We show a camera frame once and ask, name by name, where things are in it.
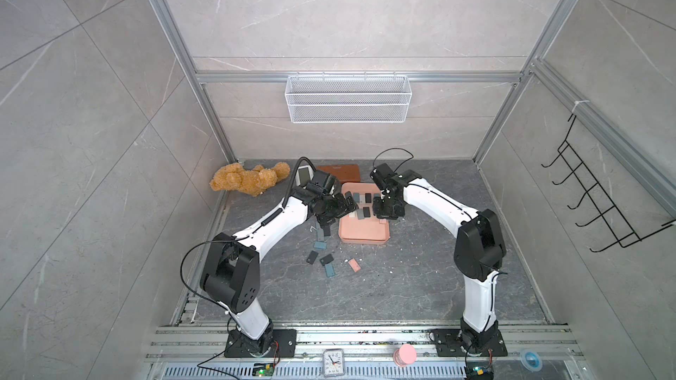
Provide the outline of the pink storage tray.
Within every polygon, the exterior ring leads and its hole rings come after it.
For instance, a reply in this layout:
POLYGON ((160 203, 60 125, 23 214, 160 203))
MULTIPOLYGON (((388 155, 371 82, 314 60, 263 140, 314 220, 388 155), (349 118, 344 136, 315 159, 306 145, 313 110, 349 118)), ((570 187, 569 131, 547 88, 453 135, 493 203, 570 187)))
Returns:
POLYGON ((372 194, 374 197, 380 196, 380 190, 373 183, 344 183, 342 185, 342 193, 359 193, 360 202, 357 203, 358 209, 369 208, 371 216, 359 220, 357 218, 357 211, 354 211, 348 216, 340 219, 338 234, 344 243, 361 244, 361 245, 383 245, 389 241, 390 227, 389 221, 385 219, 376 218, 373 214, 373 202, 366 203, 364 200, 365 194, 372 194))

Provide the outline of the teal eraser pile bottom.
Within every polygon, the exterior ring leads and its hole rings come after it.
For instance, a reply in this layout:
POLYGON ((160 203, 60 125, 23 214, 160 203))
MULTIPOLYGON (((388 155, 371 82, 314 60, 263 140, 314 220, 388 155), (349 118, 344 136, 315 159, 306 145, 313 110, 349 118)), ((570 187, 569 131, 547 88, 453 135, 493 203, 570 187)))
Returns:
POLYGON ((325 272, 327 275, 327 278, 332 278, 336 275, 336 271, 334 270, 333 264, 332 263, 327 263, 325 266, 325 272))

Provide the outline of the pink eraser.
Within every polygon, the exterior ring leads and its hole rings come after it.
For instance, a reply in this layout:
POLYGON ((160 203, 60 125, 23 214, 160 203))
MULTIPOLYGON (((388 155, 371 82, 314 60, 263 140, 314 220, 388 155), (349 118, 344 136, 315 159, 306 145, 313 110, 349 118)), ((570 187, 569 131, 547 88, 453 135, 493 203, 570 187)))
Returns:
POLYGON ((355 259, 349 260, 348 264, 355 273, 361 270, 361 266, 358 264, 358 262, 355 259))

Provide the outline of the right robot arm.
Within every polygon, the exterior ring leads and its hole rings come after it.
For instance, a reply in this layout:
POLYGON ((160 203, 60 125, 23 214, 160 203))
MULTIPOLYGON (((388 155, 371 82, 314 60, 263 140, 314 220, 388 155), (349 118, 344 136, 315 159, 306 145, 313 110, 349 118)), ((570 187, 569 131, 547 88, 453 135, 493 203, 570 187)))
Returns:
POLYGON ((374 165, 370 177, 380 190, 373 200, 379 219, 405 216, 405 207, 420 209, 455 237, 453 261, 464 276, 465 309, 459 341, 464 352, 480 355, 499 334, 496 316, 496 284, 501 276, 505 240, 497 214, 478 211, 435 188, 419 173, 398 173, 388 164, 374 165))

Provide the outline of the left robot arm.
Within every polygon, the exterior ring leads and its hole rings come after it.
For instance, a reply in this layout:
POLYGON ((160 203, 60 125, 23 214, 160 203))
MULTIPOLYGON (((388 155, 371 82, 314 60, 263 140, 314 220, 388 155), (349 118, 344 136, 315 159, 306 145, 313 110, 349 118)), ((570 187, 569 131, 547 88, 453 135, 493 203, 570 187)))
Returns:
POLYGON ((233 235, 223 232, 211 241, 198 290, 188 290, 225 310, 238 329, 232 341, 253 356, 266 355, 273 345, 273 323, 258 301, 261 262, 289 232, 315 217, 322 229, 357 210, 351 195, 334 187, 336 177, 315 167, 309 158, 295 163, 283 200, 268 214, 233 235))

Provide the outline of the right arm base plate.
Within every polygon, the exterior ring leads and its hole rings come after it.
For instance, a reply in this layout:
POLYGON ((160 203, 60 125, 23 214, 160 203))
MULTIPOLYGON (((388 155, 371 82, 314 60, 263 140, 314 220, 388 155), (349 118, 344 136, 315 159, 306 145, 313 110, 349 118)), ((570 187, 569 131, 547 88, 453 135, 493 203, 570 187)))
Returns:
POLYGON ((431 329, 429 336, 439 357, 508 355, 503 336, 496 327, 480 334, 474 334, 471 329, 431 329))

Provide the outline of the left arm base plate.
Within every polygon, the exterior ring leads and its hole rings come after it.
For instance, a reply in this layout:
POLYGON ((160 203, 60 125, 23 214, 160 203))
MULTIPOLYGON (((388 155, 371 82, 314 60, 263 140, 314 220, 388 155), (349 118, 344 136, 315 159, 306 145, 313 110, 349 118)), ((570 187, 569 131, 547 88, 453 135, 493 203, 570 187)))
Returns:
POLYGON ((258 340, 253 340, 237 330, 230 330, 225 347, 225 358, 244 357, 294 357, 298 331, 294 329, 268 329, 258 340))

